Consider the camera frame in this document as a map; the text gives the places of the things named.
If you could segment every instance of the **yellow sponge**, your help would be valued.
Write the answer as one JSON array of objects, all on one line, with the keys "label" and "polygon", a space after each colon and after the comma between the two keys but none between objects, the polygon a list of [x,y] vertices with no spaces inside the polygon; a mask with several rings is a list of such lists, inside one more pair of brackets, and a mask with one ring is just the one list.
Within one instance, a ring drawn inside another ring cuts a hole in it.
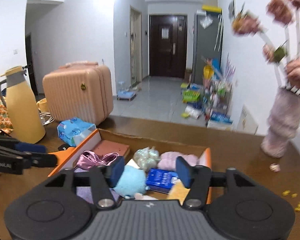
[{"label": "yellow sponge", "polygon": [[167,199],[178,199],[182,205],[190,189],[185,188],[180,179],[177,179],[175,185],[170,190]]}]

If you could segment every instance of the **orange floral cloth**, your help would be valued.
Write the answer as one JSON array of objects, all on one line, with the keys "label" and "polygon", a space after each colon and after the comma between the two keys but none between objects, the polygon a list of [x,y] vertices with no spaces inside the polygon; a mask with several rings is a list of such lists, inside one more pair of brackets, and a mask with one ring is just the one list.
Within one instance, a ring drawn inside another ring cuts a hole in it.
[{"label": "orange floral cloth", "polygon": [[0,129],[7,134],[12,133],[13,127],[10,121],[7,108],[4,106],[0,99]]}]

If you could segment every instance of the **pink vase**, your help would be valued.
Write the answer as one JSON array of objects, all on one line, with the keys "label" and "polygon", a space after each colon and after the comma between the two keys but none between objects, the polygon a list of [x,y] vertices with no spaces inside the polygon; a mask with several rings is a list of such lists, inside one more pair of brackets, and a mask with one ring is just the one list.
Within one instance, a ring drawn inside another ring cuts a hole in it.
[{"label": "pink vase", "polygon": [[300,125],[300,97],[280,88],[268,118],[270,125],[261,149],[269,156],[281,158]]}]

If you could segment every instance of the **suitcase handle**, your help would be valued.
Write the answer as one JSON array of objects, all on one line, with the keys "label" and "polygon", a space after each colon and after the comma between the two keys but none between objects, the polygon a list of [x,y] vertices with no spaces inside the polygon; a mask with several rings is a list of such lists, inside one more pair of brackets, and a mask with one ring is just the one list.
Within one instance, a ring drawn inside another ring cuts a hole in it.
[{"label": "suitcase handle", "polygon": [[98,62],[94,62],[94,61],[76,61],[76,62],[71,62],[71,63],[67,63],[64,66],[60,66],[59,68],[69,68],[75,65],[84,65],[84,66],[93,66],[93,65],[99,65]]}]

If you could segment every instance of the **thermos handle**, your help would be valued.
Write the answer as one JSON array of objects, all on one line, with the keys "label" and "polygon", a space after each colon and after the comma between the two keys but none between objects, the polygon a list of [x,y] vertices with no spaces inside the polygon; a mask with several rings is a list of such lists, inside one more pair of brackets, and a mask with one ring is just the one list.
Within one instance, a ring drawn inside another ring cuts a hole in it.
[{"label": "thermos handle", "polygon": [[6,105],[6,101],[4,100],[3,95],[2,95],[1,85],[5,84],[6,82],[7,82],[6,79],[0,81],[0,98],[1,98],[1,101],[2,101],[2,103],[3,103],[3,105],[4,105],[5,107],[7,107],[7,105]]}]

